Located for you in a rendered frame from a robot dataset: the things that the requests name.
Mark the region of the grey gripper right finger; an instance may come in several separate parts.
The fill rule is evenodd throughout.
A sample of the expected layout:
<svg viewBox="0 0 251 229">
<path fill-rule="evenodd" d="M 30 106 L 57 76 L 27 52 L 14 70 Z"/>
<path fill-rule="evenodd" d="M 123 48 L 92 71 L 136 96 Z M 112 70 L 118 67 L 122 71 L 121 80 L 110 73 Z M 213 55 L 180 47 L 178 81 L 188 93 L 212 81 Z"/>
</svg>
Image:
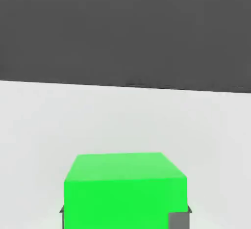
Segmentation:
<svg viewBox="0 0 251 229">
<path fill-rule="evenodd" d="M 168 229 L 190 229 L 190 214 L 192 210 L 188 206 L 186 212 L 174 212 L 168 214 Z"/>
</svg>

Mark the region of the small green cube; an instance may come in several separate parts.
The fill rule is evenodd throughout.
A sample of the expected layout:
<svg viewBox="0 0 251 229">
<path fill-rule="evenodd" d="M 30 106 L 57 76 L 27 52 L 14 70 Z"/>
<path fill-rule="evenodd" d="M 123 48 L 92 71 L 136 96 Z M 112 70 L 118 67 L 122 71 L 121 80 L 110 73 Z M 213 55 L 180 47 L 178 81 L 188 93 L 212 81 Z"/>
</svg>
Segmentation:
<svg viewBox="0 0 251 229">
<path fill-rule="evenodd" d="M 64 229 L 168 229 L 188 211 L 187 177 L 162 153 L 80 154 L 63 206 Z"/>
</svg>

